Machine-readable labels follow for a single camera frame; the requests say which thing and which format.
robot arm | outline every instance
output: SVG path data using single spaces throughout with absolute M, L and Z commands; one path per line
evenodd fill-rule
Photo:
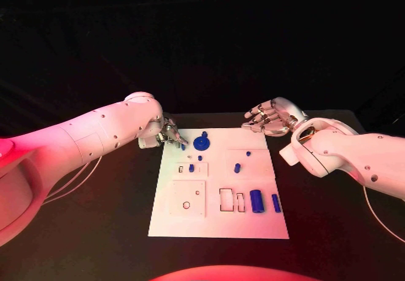
M 303 164 L 318 177 L 341 169 L 361 185 L 405 199 L 405 139 L 383 134 L 360 135 L 341 121 L 309 119 L 285 98 L 263 103 L 247 112 L 257 114 L 243 128 L 282 136 L 293 132 L 292 143 L 280 151 L 290 165 Z
M 0 245 L 25 229 L 60 179 L 136 138 L 188 144 L 155 96 L 133 93 L 73 120 L 0 139 Z

robotic hand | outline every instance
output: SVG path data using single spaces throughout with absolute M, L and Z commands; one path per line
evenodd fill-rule
M 280 151 L 290 165 L 303 164 L 318 177 L 344 170 L 367 187 L 405 199 L 405 139 L 368 133 L 360 135 L 341 121 L 311 119 L 286 99 L 276 98 L 246 114 L 244 129 L 269 136 L 293 132 L 292 143 Z
M 60 179 L 136 138 L 142 148 L 164 141 L 188 145 L 146 92 L 55 126 L 0 139 L 0 246 L 28 226 Z

dark table surface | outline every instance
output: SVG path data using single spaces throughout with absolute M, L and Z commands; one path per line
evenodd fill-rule
M 309 111 L 362 132 L 350 111 Z M 233 128 L 244 114 L 175 115 L 179 128 Z M 205 265 L 252 265 L 324 280 L 405 280 L 405 244 L 370 212 L 361 185 L 342 171 L 315 177 L 269 149 L 290 240 L 148 237 L 164 148 L 138 141 L 110 153 L 83 187 L 47 204 L 27 230 L 0 247 L 2 280 L 149 280 Z M 405 203 L 370 198 L 388 227 L 405 236 Z

cable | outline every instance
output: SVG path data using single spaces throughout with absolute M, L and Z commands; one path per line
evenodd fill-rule
M 370 204 L 370 197 L 368 197 L 368 192 L 365 190 L 365 186 L 364 186 L 364 191 L 365 191 L 365 200 L 368 202 L 368 205 L 370 205 L 370 210 L 373 211 L 373 214 L 380 222 L 380 224 L 384 226 L 384 228 L 387 229 L 387 231 L 394 235 L 396 238 L 399 238 L 400 241 L 403 241 L 405 243 L 405 240 L 390 230 L 390 228 L 387 227 L 387 225 L 383 223 L 383 221 L 380 220 L 378 218 L 378 215 L 375 214 L 374 212 L 374 208 L 373 208 L 373 205 Z
M 54 196 L 60 191 L 63 191 L 67 186 L 73 183 L 73 181 L 77 179 L 77 177 L 81 175 L 83 171 L 86 170 L 87 166 L 89 166 L 90 162 L 84 165 L 83 169 L 79 171 L 76 177 L 68 181 L 68 183 L 55 191 L 53 192 L 48 196 L 47 199 L 50 199 L 51 196 Z
M 77 187 L 76 187 L 70 192 L 67 192 L 66 194 L 63 194 L 63 195 L 60 195 L 58 197 L 55 197 L 54 199 L 45 201 L 45 202 L 43 203 L 43 205 L 45 205 L 47 203 L 53 202 L 54 200 L 63 198 L 66 195 L 68 195 L 70 193 L 73 193 L 73 192 L 80 188 L 80 186 L 86 183 L 87 179 L 92 177 L 92 174 L 93 174 L 93 172 L 96 171 L 96 168 L 97 168 L 97 166 L 99 166 L 99 164 L 100 164 L 102 158 L 103 158 L 103 156 L 100 156 L 100 159 L 99 159 L 99 161 L 97 161 L 96 167 L 93 168 L 93 170 L 92 170 L 92 172 L 90 172 L 87 178 L 86 178 L 86 179 L 83 180 L 83 182 L 77 185 Z

black background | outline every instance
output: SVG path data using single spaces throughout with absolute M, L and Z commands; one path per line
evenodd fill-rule
M 237 1 L 0 4 L 0 134 L 145 90 L 172 113 L 241 112 L 283 96 L 404 134 L 403 10 Z

